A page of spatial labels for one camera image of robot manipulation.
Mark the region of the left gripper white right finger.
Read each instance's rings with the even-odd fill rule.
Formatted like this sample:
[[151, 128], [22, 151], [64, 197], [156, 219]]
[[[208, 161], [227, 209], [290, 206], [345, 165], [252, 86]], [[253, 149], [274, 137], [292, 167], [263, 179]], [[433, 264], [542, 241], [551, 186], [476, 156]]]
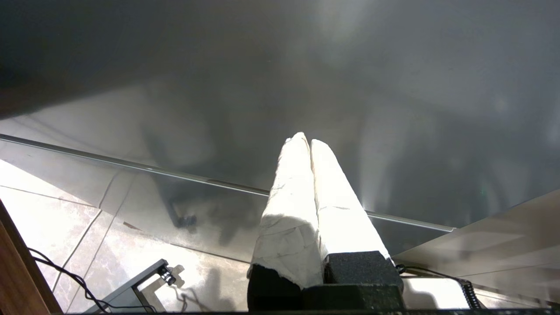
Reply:
[[312, 140], [323, 283], [304, 289], [309, 310], [404, 309], [403, 281], [330, 147]]

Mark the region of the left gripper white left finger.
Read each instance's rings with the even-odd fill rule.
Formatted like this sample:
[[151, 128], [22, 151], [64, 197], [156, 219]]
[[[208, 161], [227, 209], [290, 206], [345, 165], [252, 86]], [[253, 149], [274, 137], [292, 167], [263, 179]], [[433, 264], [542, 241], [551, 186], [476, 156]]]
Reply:
[[303, 292], [324, 283], [311, 149], [304, 133], [286, 139], [248, 269], [251, 312], [303, 307]]

